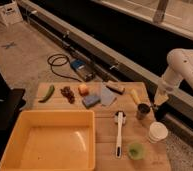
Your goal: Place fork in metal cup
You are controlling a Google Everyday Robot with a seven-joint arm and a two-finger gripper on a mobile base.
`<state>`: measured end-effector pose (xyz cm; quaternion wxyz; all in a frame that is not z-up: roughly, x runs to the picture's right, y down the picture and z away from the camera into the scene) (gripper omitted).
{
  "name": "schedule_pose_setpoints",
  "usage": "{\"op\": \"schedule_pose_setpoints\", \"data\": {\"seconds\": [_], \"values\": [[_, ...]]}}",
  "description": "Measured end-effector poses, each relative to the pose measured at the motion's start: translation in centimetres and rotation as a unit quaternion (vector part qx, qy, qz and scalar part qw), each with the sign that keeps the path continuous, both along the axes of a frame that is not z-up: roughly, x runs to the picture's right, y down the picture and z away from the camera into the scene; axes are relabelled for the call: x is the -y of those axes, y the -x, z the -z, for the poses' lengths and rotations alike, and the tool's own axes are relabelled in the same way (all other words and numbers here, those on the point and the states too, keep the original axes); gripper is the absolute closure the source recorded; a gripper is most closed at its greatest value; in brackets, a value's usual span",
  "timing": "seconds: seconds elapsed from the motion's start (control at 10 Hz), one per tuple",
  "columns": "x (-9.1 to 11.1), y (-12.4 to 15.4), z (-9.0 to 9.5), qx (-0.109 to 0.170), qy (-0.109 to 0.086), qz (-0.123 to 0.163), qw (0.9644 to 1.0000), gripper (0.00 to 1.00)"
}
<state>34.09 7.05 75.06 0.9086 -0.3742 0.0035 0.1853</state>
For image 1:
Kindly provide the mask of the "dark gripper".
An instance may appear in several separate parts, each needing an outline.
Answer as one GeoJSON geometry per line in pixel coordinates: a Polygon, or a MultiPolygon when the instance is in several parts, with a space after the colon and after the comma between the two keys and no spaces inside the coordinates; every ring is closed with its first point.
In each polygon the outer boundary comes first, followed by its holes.
{"type": "Polygon", "coordinates": [[[162,120],[168,112],[168,105],[154,105],[153,106],[154,116],[157,121],[162,120]]]}

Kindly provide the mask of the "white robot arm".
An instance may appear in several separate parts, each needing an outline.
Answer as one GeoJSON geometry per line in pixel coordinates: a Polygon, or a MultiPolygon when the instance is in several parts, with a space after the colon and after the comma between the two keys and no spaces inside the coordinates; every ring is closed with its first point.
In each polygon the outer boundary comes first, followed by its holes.
{"type": "Polygon", "coordinates": [[[193,115],[193,97],[179,90],[183,80],[193,89],[193,49],[177,48],[167,54],[168,67],[158,79],[154,96],[155,115],[162,119],[167,111],[165,103],[185,115],[193,115]]]}

